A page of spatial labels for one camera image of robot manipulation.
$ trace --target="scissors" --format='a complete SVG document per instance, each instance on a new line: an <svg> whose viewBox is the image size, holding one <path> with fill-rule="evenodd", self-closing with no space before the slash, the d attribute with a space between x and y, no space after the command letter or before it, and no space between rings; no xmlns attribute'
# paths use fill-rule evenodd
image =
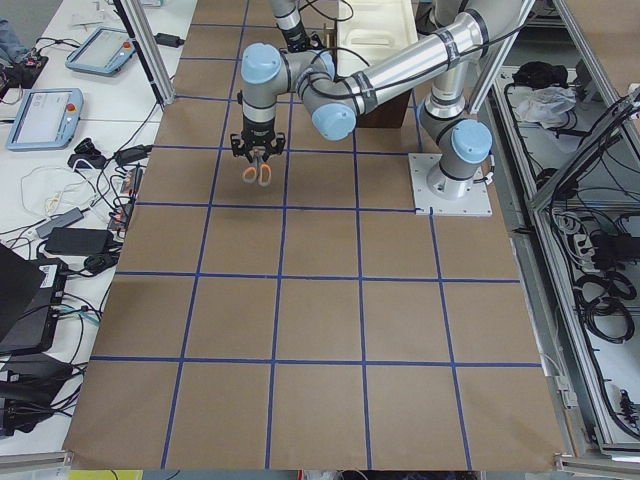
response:
<svg viewBox="0 0 640 480"><path fill-rule="evenodd" d="M257 183L261 187L271 185L271 167L264 160L262 153L254 150L253 159L255 164L249 165L242 172L242 181L244 183Z"/></svg>

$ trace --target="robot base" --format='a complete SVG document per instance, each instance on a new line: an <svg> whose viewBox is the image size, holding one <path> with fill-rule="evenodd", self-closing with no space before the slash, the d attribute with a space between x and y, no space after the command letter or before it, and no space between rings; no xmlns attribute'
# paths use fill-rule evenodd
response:
<svg viewBox="0 0 640 480"><path fill-rule="evenodd" d="M476 183L463 198L458 200L445 200L434 194L427 186L427 174L431 167L440 161L442 155L434 154L409 154L409 168L411 169L411 185L413 186L413 202L417 215L437 216L471 216L490 217L492 214L491 203L487 186L484 183ZM478 169L476 179L483 177Z"/></svg>

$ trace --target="blue tablet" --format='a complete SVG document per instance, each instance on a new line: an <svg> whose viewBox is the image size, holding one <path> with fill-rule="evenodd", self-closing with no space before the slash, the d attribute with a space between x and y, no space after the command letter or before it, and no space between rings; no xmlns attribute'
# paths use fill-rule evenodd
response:
<svg viewBox="0 0 640 480"><path fill-rule="evenodd" d="M129 35L117 28L100 27L67 58L65 65L78 72L115 75L135 52Z"/></svg>
<svg viewBox="0 0 640 480"><path fill-rule="evenodd" d="M6 147L14 151L65 148L76 131L84 101L77 88L25 90Z"/></svg>

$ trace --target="white plastic bag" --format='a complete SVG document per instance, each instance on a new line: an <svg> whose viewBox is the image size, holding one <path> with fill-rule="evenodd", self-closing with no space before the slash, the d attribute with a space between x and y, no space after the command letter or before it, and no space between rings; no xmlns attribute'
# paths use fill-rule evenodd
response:
<svg viewBox="0 0 640 480"><path fill-rule="evenodd" d="M567 112L576 105L576 94L569 88L549 87L531 92L515 109L517 118L534 122L543 128L562 127L567 124Z"/></svg>

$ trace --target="blue joint cap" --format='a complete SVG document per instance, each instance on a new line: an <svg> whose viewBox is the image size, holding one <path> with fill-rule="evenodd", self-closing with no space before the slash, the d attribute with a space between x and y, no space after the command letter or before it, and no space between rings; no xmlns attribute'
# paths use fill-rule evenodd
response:
<svg viewBox="0 0 640 480"><path fill-rule="evenodd" d="M342 140L356 128L356 114L342 103L328 103L318 108L311 121L327 140Z"/></svg>
<svg viewBox="0 0 640 480"><path fill-rule="evenodd" d="M476 165L485 161L493 137L489 129L476 120L463 120L453 128L451 145L463 161Z"/></svg>
<svg viewBox="0 0 640 480"><path fill-rule="evenodd" d="M331 54L329 52L322 52L320 54L320 59L322 63L324 63L325 68L327 69L327 73L331 75L331 80L336 78L336 66L333 63L333 58L331 58Z"/></svg>
<svg viewBox="0 0 640 480"><path fill-rule="evenodd" d="M253 43L242 55L242 78L253 85L261 85L275 78L282 66L280 52L273 45Z"/></svg>

